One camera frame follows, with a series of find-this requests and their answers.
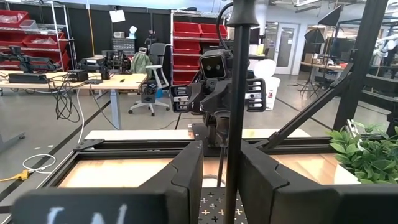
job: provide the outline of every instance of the white cable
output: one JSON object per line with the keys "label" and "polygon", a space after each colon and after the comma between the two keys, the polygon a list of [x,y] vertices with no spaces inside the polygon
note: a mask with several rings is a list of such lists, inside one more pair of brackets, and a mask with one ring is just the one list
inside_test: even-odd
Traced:
{"label": "white cable", "polygon": [[[33,159],[33,158],[39,157],[39,156],[48,156],[48,157],[51,157],[51,158],[53,159],[53,162],[52,162],[51,164],[49,164],[49,165],[42,166],[42,167],[37,168],[37,169],[33,169],[33,168],[28,167],[28,166],[25,165],[25,163],[26,163],[29,159]],[[49,154],[38,154],[38,155],[30,156],[29,158],[25,159],[25,160],[22,162],[22,165],[25,167],[25,169],[27,169],[27,170],[29,171],[30,174],[33,173],[33,172],[36,172],[36,173],[39,173],[39,174],[51,174],[51,172],[42,172],[42,171],[45,170],[46,168],[48,168],[48,167],[54,165],[56,161],[57,161],[57,159],[56,159],[55,157],[49,155]]]}
{"label": "white cable", "polygon": [[79,140],[77,140],[78,144],[80,143],[81,137],[83,135],[83,130],[85,128],[85,116],[83,115],[83,110],[81,109],[80,100],[79,100],[79,93],[80,93],[80,89],[77,90],[77,104],[79,106],[82,122],[81,122],[81,131],[80,131]]}

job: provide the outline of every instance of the green plant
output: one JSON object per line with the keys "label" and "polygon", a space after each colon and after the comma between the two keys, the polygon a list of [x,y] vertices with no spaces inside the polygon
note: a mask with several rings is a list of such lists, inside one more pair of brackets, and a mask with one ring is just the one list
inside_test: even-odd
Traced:
{"label": "green plant", "polygon": [[380,125],[355,124],[364,129],[364,134],[353,138],[344,130],[328,133],[332,137],[330,146],[337,151],[336,160],[362,184],[397,184],[398,135],[388,136]]}

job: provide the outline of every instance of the cardboard box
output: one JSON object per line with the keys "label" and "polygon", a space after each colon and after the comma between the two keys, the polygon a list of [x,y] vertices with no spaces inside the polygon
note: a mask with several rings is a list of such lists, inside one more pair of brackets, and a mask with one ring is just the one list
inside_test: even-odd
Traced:
{"label": "cardboard box", "polygon": [[305,63],[311,63],[312,58],[313,58],[313,54],[307,53],[307,54],[305,54],[304,62],[305,62]]}

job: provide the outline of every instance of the perforated metal plate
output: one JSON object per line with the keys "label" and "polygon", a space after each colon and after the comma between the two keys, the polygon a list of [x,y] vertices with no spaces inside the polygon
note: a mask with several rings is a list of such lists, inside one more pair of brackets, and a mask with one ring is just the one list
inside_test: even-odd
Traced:
{"label": "perforated metal plate", "polygon": [[[201,190],[199,224],[224,222],[225,188],[207,187]],[[236,197],[235,224],[247,224],[239,193]]]}

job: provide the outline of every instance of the paper sign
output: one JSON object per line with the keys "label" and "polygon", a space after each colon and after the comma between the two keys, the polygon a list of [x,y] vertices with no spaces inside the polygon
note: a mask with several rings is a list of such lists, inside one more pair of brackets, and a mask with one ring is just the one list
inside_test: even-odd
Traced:
{"label": "paper sign", "polygon": [[109,14],[111,15],[112,22],[122,22],[126,20],[123,10],[113,10],[110,11]]}

